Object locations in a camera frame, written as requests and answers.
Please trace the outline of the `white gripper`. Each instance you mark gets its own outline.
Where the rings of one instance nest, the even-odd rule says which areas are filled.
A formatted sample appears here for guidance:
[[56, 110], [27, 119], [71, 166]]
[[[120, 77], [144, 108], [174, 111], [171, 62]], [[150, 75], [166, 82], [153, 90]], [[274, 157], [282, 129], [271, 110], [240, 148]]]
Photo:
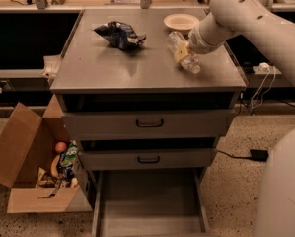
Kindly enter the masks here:
[[[199, 30], [199, 26], [195, 26], [188, 33], [189, 48], [197, 54], [208, 54], [215, 51], [218, 45], [213, 45], [206, 42]], [[189, 56], [188, 42], [183, 41], [174, 52], [174, 60], [180, 63], [184, 58]]]

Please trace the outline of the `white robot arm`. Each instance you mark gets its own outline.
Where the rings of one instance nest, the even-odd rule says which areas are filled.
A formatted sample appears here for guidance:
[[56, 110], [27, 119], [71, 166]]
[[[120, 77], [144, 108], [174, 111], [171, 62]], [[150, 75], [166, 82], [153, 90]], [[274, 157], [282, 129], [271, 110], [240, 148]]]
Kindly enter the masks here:
[[[295, 24], [259, 0], [210, 0], [209, 14], [190, 30], [186, 48], [210, 53], [236, 34], [248, 39], [295, 87]], [[295, 128], [269, 152], [253, 237], [295, 237]]]

